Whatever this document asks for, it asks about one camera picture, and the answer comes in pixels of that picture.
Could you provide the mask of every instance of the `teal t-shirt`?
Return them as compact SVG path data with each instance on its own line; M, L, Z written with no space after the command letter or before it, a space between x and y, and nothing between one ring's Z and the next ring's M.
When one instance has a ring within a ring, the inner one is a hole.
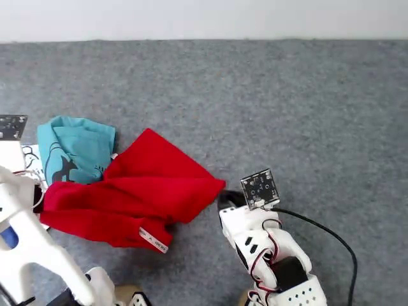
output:
M89 184L102 179L110 164L115 128L85 118L58 116L37 128L47 184Z

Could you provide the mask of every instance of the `red towel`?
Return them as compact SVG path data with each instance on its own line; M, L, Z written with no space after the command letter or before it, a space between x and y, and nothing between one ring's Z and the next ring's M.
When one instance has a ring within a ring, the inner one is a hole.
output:
M114 247L166 252L165 226L190 222L211 204L225 181L151 129L116 157L101 182L56 182L46 194L42 223Z

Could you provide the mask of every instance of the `clothing label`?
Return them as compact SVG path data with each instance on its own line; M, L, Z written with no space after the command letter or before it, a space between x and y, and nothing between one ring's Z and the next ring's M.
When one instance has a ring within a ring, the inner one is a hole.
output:
M146 231L144 228L139 228L139 234L140 236L145 239L148 243L154 245L157 247L160 252L166 253L168 250L168 246L165 244L162 244L160 241L158 241L156 238L154 238L148 231Z

